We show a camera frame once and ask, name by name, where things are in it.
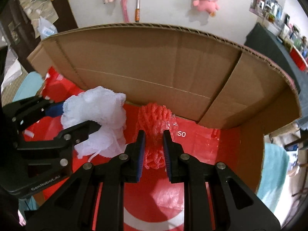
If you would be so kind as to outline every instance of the metal screw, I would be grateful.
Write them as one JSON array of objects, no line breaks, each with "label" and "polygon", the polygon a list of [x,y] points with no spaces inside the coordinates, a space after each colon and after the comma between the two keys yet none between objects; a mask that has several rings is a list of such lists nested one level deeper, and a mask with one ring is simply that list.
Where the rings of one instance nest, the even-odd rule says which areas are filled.
[{"label": "metal screw", "polygon": [[63,167],[67,166],[67,165],[68,165],[68,160],[66,160],[66,159],[64,159],[64,158],[61,159],[61,160],[60,160],[60,165],[63,166]]},{"label": "metal screw", "polygon": [[181,154],[180,158],[182,160],[188,160],[190,158],[189,154]]},{"label": "metal screw", "polygon": [[219,168],[219,169],[225,169],[226,168],[226,164],[224,164],[223,162],[219,162],[219,163],[217,163],[217,168]]},{"label": "metal screw", "polygon": [[92,168],[92,163],[87,162],[87,163],[85,163],[82,167],[83,167],[85,170],[88,170],[88,169]]},{"label": "metal screw", "polygon": [[127,154],[120,154],[119,155],[120,160],[127,160],[128,159],[128,155]]},{"label": "metal screw", "polygon": [[63,137],[64,137],[64,140],[68,141],[68,140],[70,140],[71,136],[70,136],[70,134],[65,134]]}]

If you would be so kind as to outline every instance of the white mesh sponge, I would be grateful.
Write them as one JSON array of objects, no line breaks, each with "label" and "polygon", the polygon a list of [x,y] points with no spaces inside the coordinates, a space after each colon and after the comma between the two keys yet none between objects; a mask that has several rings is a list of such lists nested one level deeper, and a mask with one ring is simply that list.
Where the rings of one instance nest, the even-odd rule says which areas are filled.
[{"label": "white mesh sponge", "polygon": [[89,161],[100,154],[114,157],[125,150],[126,112],[123,108],[126,95],[112,90],[97,87],[71,96],[63,104],[61,124],[63,128],[92,120],[102,127],[89,136],[89,139],[75,145],[78,158],[92,155]]}]

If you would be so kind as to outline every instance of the pink pen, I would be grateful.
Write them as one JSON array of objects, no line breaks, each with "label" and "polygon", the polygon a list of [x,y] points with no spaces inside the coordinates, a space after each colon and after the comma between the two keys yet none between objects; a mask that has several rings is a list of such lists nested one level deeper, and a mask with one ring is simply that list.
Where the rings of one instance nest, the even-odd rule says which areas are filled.
[{"label": "pink pen", "polygon": [[129,22],[126,4],[127,4],[127,0],[121,0],[121,8],[122,8],[123,20],[124,20],[124,22]]}]

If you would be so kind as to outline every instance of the blue cloth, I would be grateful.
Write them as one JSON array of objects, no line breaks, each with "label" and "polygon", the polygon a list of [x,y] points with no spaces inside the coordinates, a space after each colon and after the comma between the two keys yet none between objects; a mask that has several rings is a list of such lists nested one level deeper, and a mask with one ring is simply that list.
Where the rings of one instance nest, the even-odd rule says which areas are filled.
[{"label": "blue cloth", "polygon": [[284,148],[265,143],[263,169],[257,196],[274,213],[285,182],[289,156]]},{"label": "blue cloth", "polygon": [[46,116],[50,116],[52,118],[61,116],[63,114],[63,103],[64,102],[59,102],[56,104],[52,104],[48,109],[45,111]]},{"label": "blue cloth", "polygon": [[13,102],[35,96],[43,85],[43,79],[37,72],[30,72],[18,88]]}]

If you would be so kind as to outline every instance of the teal cloth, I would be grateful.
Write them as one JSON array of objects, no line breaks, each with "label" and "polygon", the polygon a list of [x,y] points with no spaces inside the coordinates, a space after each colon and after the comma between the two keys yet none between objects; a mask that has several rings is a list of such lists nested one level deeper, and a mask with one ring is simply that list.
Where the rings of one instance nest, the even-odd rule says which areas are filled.
[{"label": "teal cloth", "polygon": [[43,85],[43,79],[37,72],[30,72],[18,88],[13,102],[35,96]]},{"label": "teal cloth", "polygon": [[38,210],[39,205],[36,203],[33,196],[31,196],[28,199],[19,199],[19,206],[18,210],[22,214],[22,216],[25,218],[25,211],[32,211],[32,210]]},{"label": "teal cloth", "polygon": [[265,143],[263,169],[257,196],[274,213],[285,182],[289,156],[284,148]]}]

